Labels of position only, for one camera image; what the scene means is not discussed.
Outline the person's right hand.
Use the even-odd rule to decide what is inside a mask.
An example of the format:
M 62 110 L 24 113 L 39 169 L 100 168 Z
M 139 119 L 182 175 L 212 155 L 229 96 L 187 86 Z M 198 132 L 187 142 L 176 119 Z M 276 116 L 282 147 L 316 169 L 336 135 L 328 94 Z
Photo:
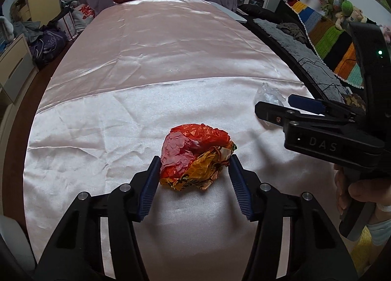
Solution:
M 371 219 L 372 223 L 390 219 L 390 181 L 360 180 L 348 185 L 343 167 L 335 164 L 334 169 L 337 171 L 335 173 L 337 209 L 341 215 L 348 208 L 348 196 L 351 196 L 359 202 L 373 202 L 379 205 Z

